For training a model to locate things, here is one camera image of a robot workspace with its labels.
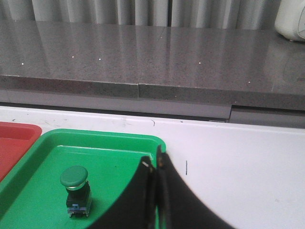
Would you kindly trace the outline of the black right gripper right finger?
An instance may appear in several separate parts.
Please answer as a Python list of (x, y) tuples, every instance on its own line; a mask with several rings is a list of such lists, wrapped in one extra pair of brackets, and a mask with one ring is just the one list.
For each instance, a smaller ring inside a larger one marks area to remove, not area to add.
[(158, 228), (232, 229), (187, 186), (169, 155), (159, 145), (156, 153)]

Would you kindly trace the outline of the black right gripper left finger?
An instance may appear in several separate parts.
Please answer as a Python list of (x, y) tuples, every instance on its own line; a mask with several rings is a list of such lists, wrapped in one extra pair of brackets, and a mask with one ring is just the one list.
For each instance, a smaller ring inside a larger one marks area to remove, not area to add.
[(153, 229), (156, 219), (156, 171), (141, 157), (134, 176), (114, 204), (90, 229)]

